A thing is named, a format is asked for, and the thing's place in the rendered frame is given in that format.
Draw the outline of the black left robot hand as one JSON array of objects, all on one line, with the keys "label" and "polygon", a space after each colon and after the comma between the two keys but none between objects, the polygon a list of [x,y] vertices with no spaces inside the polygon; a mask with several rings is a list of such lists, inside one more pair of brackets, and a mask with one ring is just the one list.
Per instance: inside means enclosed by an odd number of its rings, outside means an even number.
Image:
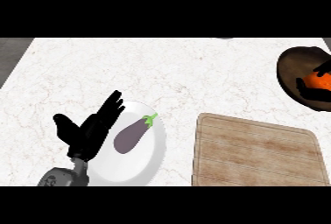
[{"label": "black left robot hand", "polygon": [[97,112],[91,114],[79,126],[63,114],[53,115],[56,136],[68,145],[66,156],[88,161],[99,154],[109,129],[119,118],[125,106],[121,92],[115,90],[104,100]]}]

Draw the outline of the orange squash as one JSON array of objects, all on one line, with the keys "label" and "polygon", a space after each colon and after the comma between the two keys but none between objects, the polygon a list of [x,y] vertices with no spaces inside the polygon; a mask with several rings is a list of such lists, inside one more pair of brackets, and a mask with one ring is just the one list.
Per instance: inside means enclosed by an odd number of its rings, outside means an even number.
[{"label": "orange squash", "polygon": [[331,74],[325,73],[320,77],[316,76],[317,72],[311,72],[304,78],[304,85],[308,88],[322,88],[331,91]]}]

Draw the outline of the wooden cutting board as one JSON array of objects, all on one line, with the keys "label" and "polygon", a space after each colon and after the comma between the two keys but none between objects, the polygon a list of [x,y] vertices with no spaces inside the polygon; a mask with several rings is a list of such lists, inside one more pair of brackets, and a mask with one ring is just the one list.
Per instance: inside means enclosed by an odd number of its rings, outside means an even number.
[{"label": "wooden cutting board", "polygon": [[195,186],[329,186],[316,135],[305,129],[199,114],[190,183]]}]

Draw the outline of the dark pan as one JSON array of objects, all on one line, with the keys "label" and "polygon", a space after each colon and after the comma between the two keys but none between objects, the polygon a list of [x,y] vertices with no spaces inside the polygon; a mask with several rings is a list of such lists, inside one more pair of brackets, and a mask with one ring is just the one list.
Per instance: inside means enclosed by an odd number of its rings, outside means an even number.
[{"label": "dark pan", "polygon": [[304,99],[295,88],[295,79],[304,78],[328,60],[331,55],[316,46],[288,48],[276,61],[276,79],[285,93],[300,104],[314,111],[331,112],[331,102]]}]

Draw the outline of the purple eggplant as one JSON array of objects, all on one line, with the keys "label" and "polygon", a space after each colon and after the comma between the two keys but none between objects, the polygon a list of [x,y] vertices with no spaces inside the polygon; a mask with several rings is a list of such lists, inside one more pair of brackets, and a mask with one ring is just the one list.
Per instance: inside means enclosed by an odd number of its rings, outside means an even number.
[{"label": "purple eggplant", "polygon": [[115,136],[113,149],[119,154],[127,154],[140,141],[146,131],[152,127],[156,113],[144,115]]}]

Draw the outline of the white plate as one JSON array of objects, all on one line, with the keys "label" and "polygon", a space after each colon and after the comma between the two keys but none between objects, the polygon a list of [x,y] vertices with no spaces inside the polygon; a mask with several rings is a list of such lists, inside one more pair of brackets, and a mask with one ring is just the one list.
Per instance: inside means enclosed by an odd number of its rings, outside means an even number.
[{"label": "white plate", "polygon": [[[124,106],[97,155],[87,162],[88,186],[144,186],[161,167],[167,135],[159,113],[137,101],[125,101]],[[152,117],[152,126],[121,154],[113,148],[115,136],[143,116]]]}]

